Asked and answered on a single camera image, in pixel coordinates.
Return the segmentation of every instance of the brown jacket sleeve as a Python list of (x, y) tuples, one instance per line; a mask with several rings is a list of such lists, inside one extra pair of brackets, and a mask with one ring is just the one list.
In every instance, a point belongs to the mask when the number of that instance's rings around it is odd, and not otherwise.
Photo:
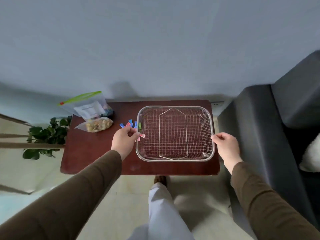
[(0, 226), (0, 239), (76, 239), (121, 175), (121, 157), (109, 151)]
[(259, 240), (319, 240), (320, 233), (245, 162), (232, 171), (231, 185)]

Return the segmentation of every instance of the potted plant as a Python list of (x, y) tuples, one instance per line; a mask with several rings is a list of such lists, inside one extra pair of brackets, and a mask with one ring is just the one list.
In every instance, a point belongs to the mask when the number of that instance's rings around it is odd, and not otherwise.
[(22, 157), (25, 159), (38, 160), (40, 154), (48, 157), (54, 157), (53, 152), (60, 151), (66, 143), (66, 136), (71, 123), (71, 116), (58, 120), (50, 119), (50, 126), (43, 129), (40, 126), (34, 126), (29, 129), (28, 143), (45, 143), (46, 149), (25, 149)]

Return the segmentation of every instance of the white paper label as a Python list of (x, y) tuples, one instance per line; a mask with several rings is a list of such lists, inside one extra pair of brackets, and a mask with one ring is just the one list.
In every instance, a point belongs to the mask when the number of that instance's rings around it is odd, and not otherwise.
[(86, 104), (79, 107), (74, 107), (74, 110), (85, 120), (89, 120), (104, 114), (104, 109), (98, 101), (92, 104)]

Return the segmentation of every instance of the white pillow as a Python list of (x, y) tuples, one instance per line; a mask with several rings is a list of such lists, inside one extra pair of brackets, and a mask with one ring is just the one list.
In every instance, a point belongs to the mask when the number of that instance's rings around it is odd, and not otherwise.
[(320, 172), (320, 134), (306, 148), (299, 168), (306, 172)]

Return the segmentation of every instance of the gray sofa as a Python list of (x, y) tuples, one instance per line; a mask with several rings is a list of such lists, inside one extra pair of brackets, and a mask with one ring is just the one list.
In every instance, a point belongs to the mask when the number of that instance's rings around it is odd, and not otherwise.
[[(218, 124), (238, 139), (242, 159), (319, 229), (320, 173), (303, 172), (298, 164), (320, 133), (320, 51), (274, 84), (245, 88)], [(229, 195), (234, 222), (256, 238), (231, 186)]]

